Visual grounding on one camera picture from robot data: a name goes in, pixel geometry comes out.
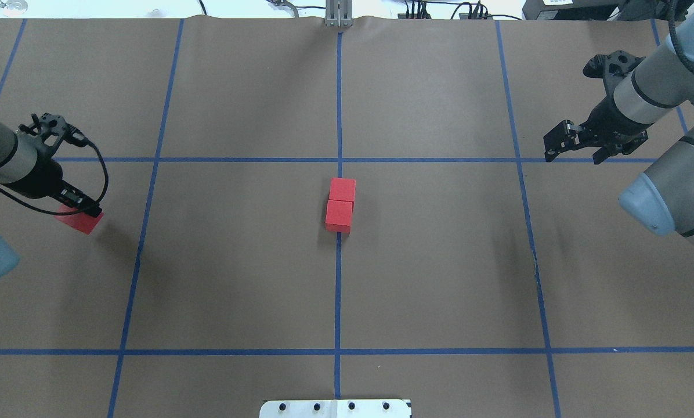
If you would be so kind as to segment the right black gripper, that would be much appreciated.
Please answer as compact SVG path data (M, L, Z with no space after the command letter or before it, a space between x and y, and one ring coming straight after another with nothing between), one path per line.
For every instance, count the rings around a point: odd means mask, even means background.
M551 163L562 153L581 150L581 143L597 147L592 154L595 165L618 154L628 156L649 140L647 129L647 124L631 121L618 111L614 100L602 99L581 126L564 120L544 135L544 161Z

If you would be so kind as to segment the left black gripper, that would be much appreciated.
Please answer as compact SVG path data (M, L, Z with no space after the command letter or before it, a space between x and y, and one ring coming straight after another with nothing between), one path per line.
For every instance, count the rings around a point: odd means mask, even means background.
M28 199L53 197L60 193L60 203L68 208L68 215L84 214L98 218L103 214L99 201L63 182L63 169L51 158L39 157L28 175L16 182L16 192Z

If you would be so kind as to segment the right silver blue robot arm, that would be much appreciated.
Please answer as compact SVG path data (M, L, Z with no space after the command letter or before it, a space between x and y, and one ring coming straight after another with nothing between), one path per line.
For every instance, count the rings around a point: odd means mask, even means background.
M564 120L543 136L551 163L592 148L601 164L630 156L652 135L664 151L620 193L620 207L658 236L678 235L694 247L694 12L679 18L668 3L665 37L646 56L616 50L583 67L605 95L583 122Z

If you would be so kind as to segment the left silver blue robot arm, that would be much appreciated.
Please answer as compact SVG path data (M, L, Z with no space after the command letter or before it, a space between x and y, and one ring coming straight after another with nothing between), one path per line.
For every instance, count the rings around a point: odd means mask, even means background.
M63 178L55 161L61 145L89 146L103 170L103 188L91 198ZM0 193L23 207L42 212L29 200L51 198L60 203L49 215L63 224L90 235L103 217L100 202L109 188L109 173L99 148L64 117L45 113L31 115L31 123L12 130L0 121Z

